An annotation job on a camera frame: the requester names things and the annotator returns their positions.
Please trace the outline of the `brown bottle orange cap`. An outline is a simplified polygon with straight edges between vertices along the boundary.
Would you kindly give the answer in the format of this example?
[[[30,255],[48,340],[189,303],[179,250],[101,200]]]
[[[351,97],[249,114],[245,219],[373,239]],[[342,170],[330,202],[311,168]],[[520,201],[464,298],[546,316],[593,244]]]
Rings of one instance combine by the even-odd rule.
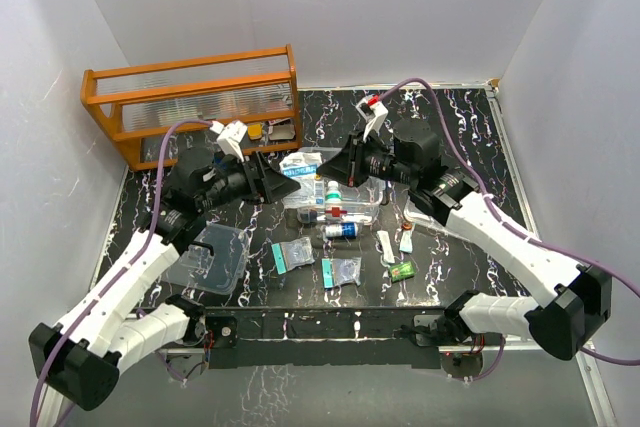
[[[313,208],[299,208],[297,218],[301,224],[314,224],[317,222],[318,212]]]

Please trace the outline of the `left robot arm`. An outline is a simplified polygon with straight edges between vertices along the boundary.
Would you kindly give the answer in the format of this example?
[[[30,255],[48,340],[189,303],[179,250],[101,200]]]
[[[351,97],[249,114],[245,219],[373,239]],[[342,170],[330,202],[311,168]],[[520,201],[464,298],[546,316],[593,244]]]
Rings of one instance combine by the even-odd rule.
[[[201,244],[205,212],[237,199],[272,204],[299,188],[260,152],[235,157],[190,148],[170,170],[159,167],[152,212],[122,256],[55,325],[40,323],[31,332],[38,376],[31,408],[38,408],[44,387],[50,387],[91,411],[147,355],[168,343],[200,343],[207,330],[204,308],[180,294],[138,320],[127,317],[162,273]]]

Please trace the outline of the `white bottle green band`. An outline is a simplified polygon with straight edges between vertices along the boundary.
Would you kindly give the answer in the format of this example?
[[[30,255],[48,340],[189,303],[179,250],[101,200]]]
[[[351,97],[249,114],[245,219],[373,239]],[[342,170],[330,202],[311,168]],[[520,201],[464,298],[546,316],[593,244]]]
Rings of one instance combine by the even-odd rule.
[[[342,201],[342,194],[340,191],[340,185],[337,181],[329,181],[327,183],[327,189],[325,192],[325,203],[332,204]]]

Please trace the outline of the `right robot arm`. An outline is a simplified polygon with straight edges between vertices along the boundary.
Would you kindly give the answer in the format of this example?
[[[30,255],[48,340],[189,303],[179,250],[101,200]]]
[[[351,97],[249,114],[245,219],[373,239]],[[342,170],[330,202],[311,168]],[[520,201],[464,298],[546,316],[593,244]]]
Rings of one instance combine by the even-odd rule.
[[[439,138],[428,124],[398,122],[391,147],[376,133],[352,132],[317,172],[348,187],[371,177],[408,186],[419,211],[481,248],[528,292],[497,297],[468,290],[418,328],[423,337],[466,344],[479,334],[512,335],[570,360],[609,319],[611,275],[538,246],[529,231],[510,223],[478,182],[442,160]]]

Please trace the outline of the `clear first aid box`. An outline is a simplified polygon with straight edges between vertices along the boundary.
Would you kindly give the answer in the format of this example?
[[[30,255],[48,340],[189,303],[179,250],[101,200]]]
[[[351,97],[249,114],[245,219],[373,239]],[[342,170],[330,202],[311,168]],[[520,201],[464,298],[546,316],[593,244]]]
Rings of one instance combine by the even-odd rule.
[[[323,162],[329,160],[339,152],[339,148],[303,147],[298,151],[320,152]],[[379,212],[379,207],[385,197],[385,183],[376,178],[369,178],[359,187],[340,185],[342,201],[326,204],[325,192],[330,180],[318,176],[315,181],[298,181],[301,189],[282,200],[284,208],[296,213],[299,208],[313,208],[318,212],[316,223],[325,222],[356,222],[364,225],[372,224]]]

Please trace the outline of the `white blue medicine packet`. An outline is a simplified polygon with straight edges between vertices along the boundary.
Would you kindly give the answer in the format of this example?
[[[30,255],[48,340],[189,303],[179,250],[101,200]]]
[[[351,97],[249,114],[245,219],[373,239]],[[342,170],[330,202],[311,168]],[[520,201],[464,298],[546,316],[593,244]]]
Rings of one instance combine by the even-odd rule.
[[[317,168],[322,163],[320,152],[297,151],[284,157],[279,168],[283,175],[294,180],[315,181]]]

